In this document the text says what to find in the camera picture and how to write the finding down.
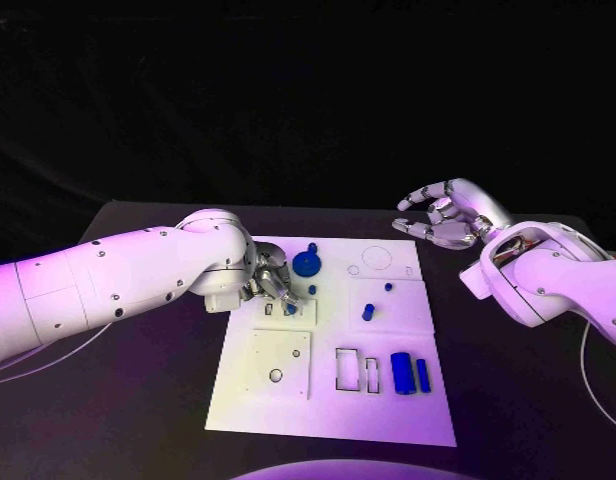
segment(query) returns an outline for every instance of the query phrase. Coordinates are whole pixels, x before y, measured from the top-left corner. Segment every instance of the table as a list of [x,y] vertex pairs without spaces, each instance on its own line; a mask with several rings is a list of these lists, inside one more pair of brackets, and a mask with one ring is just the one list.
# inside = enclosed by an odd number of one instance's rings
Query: table
[[[111,202],[82,242],[174,225],[200,205]],[[223,207],[255,235],[409,238],[395,211]],[[424,221],[424,212],[405,216]],[[558,215],[589,234],[584,222]],[[616,478],[616,427],[591,403],[578,369],[584,320],[566,314],[535,329],[476,300],[458,272],[478,247],[416,242],[458,447],[431,447],[203,429],[228,314],[191,294],[115,323],[55,367],[0,385],[0,478],[225,479],[311,459],[364,458],[480,478]],[[93,334],[70,337],[11,372],[34,368]],[[616,347],[591,330],[591,384],[616,416]]]

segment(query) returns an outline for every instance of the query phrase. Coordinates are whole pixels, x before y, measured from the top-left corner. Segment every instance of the white cable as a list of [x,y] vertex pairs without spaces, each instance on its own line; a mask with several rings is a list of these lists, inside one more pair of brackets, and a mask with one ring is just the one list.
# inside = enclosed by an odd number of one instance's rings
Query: white cable
[[86,340],[86,342],[82,343],[80,346],[78,348],[75,348],[63,357],[57,358],[53,362],[43,365],[40,368],[36,368],[34,370],[30,370],[24,373],[20,373],[18,375],[14,375],[13,377],[3,378],[0,380],[0,383],[8,382],[10,380],[16,380],[17,378],[26,377],[27,375],[31,375],[33,373],[37,373],[40,370],[44,370],[47,367],[52,367],[56,363],[59,363],[62,360],[69,358],[99,337],[101,333],[108,329],[108,327],[111,325],[112,325],[112,323],[108,323],[101,328],[101,331]]
[[597,407],[599,408],[599,411],[602,412],[602,415],[608,418],[608,420],[616,425],[616,419],[605,412],[605,409],[602,408],[602,405],[599,404],[598,399],[595,398],[595,395],[592,394],[591,385],[588,384],[588,378],[585,376],[584,353],[585,353],[585,338],[588,337],[589,328],[591,328],[591,324],[587,322],[585,323],[585,330],[584,330],[584,338],[581,340],[581,375],[584,376],[585,388],[588,389],[588,394],[591,395],[592,402],[595,403]]
[[42,352],[50,345],[52,343],[46,343],[44,345],[40,345],[39,347],[33,348],[33,350],[30,350],[27,353],[24,353],[18,358],[14,358],[10,362],[3,363],[0,365],[0,371],[11,367],[13,365],[16,365],[20,361],[26,360],[36,353]]

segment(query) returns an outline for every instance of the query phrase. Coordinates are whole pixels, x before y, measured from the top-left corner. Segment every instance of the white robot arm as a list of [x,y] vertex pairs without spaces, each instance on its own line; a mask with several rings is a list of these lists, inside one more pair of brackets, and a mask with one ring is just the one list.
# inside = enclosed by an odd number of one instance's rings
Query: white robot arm
[[200,210],[177,225],[93,240],[0,265],[0,361],[174,301],[204,296],[206,310],[271,296],[297,306],[285,254],[253,242],[238,217]]
[[401,218],[393,228],[455,250],[481,239],[478,261],[461,280],[478,299],[493,296],[529,327],[576,312],[616,344],[616,258],[559,223],[514,224],[481,188],[465,179],[412,192],[398,209],[428,199],[429,223]]

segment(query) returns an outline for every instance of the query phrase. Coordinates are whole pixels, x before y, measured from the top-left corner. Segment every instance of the small blue part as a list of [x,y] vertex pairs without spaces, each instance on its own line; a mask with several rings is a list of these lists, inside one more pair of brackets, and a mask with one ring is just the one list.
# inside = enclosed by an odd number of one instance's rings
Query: small blue part
[[429,375],[426,373],[426,362],[422,358],[415,361],[418,365],[418,378],[419,378],[419,391],[422,393],[429,393],[432,387],[429,386]]
[[415,374],[412,372],[411,354],[398,352],[390,354],[390,369],[393,370],[393,385],[399,395],[411,395],[418,390],[415,387]]
[[372,315],[375,314],[375,306],[367,303],[364,305],[364,311],[362,312],[362,319],[369,322],[372,320]]
[[305,252],[292,258],[292,271],[300,277],[313,277],[321,270],[321,259],[317,255],[317,245],[310,243]]

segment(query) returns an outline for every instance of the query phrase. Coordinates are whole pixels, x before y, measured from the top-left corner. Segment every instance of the black background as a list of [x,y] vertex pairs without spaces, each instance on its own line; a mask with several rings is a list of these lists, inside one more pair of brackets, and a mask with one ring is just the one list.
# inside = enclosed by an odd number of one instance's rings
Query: black background
[[458,176],[616,250],[616,2],[171,7],[0,4],[0,263],[111,199],[392,209]]

